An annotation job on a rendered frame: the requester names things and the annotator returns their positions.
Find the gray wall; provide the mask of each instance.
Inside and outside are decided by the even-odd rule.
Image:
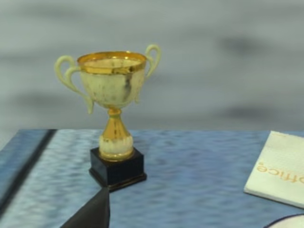
[[[106,110],[53,71],[61,55],[162,48],[129,129],[303,129],[302,0],[2,0],[1,140],[18,128],[103,128]],[[75,82],[80,86],[79,76]]]

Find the trophy handle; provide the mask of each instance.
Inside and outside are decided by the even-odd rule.
[[[69,62],[70,67],[64,73],[64,77],[61,73],[61,64],[63,62]],[[72,75],[74,72],[80,71],[80,67],[75,65],[75,62],[71,56],[61,56],[57,59],[55,63],[55,73],[58,79],[64,84],[67,88],[81,95],[87,105],[88,113],[91,114],[93,112],[94,102],[93,100],[86,94],[83,94],[80,90],[78,90],[72,82]]]
[[[152,50],[155,50],[156,51],[156,59],[154,60],[152,56],[150,56],[150,52]],[[147,58],[147,60],[149,61],[149,64],[150,64],[150,69],[146,75],[146,77],[144,78],[144,81],[145,82],[150,76],[151,74],[154,72],[154,70],[156,69],[156,67],[158,66],[159,62],[160,62],[160,59],[161,59],[161,55],[162,55],[162,52],[161,52],[161,49],[158,45],[156,44],[151,44],[147,47],[146,49],[146,52],[145,52],[145,56]],[[139,91],[135,97],[135,102],[138,104],[139,103]]]

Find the black square base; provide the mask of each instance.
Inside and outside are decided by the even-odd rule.
[[[91,150],[90,174],[110,192],[147,179],[143,154],[134,148],[134,155],[125,161],[110,162],[99,157],[99,147]]]

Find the gold trophy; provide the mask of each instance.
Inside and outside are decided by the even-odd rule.
[[[150,52],[156,51],[154,59]],[[80,94],[93,112],[94,103],[108,109],[109,120],[99,137],[99,147],[91,150],[90,173],[110,191],[121,189],[146,179],[143,155],[133,147],[133,138],[121,120],[121,109],[133,100],[139,102],[144,82],[156,69],[161,58],[157,45],[149,45],[145,55],[130,51],[109,51],[87,54],[75,63],[71,56],[62,56],[55,63],[59,80],[72,91]],[[150,69],[145,75],[147,61]],[[61,73],[61,64],[70,63]],[[80,72],[84,94],[72,83],[72,74]]]

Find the blue table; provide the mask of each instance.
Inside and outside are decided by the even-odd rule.
[[[0,227],[58,228],[93,197],[100,187],[88,173],[89,150],[98,146],[101,133],[58,130]],[[110,194],[111,228],[261,228],[303,213],[243,193],[268,131],[131,133],[135,147],[145,155],[148,179]],[[26,144],[16,143],[15,150],[22,153]]]

